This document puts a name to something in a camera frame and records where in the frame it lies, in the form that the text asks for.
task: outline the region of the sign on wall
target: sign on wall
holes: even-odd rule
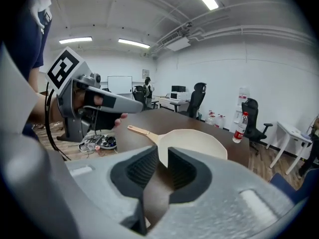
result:
[[[150,71],[143,69],[142,79],[146,79],[146,77],[149,77],[149,76],[150,76]]]

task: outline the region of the dark brown table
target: dark brown table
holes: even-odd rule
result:
[[[174,113],[165,108],[144,111],[139,114],[129,114],[128,118],[124,119],[121,126],[116,129],[116,142],[119,152],[154,145],[147,137],[129,131],[127,129],[129,125],[149,130],[155,134],[165,134],[174,129],[183,128],[195,129],[210,134],[226,148],[229,160],[248,167],[249,141],[247,138],[243,138],[240,143],[234,143],[232,140],[233,133]]]
[[[154,145],[147,137],[131,132],[127,126],[133,125],[156,134],[165,134],[174,129],[195,129],[214,136],[227,149],[228,159],[248,167],[249,141],[244,138],[240,143],[234,143],[233,134],[215,128],[204,122],[174,113],[165,108],[130,114],[116,129],[118,152],[138,149]],[[174,191],[170,172],[159,163],[158,167],[144,189],[144,214],[152,229],[168,210],[169,196]]]

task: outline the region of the red label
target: red label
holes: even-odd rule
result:
[[[236,139],[242,139],[243,138],[244,133],[240,133],[238,131],[235,132],[234,137]]]

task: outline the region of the wooden handle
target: wooden handle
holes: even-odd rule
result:
[[[139,133],[139,134],[142,134],[142,135],[145,135],[146,137],[148,137],[152,142],[154,143],[158,143],[159,141],[159,136],[157,134],[154,134],[150,131],[147,131],[145,129],[142,129],[142,128],[139,128],[139,127],[136,127],[136,126],[128,126],[128,130],[130,131],[133,131],[135,133]]]

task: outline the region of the black cable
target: black cable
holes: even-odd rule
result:
[[[50,105],[51,105],[51,99],[52,99],[52,95],[54,90],[51,91],[49,97],[47,97],[48,95],[48,88],[49,88],[49,83],[47,83],[46,85],[46,95],[45,95],[45,129],[46,129],[46,134],[49,138],[49,141],[51,143],[51,146],[53,147],[54,150],[59,151],[61,153],[61,156],[63,158],[64,161],[66,161],[66,159],[71,160],[67,155],[65,155],[63,153],[63,151],[61,151],[55,144],[52,134],[51,134],[51,129],[50,129],[50,123],[49,123],[49,118],[50,118]]]

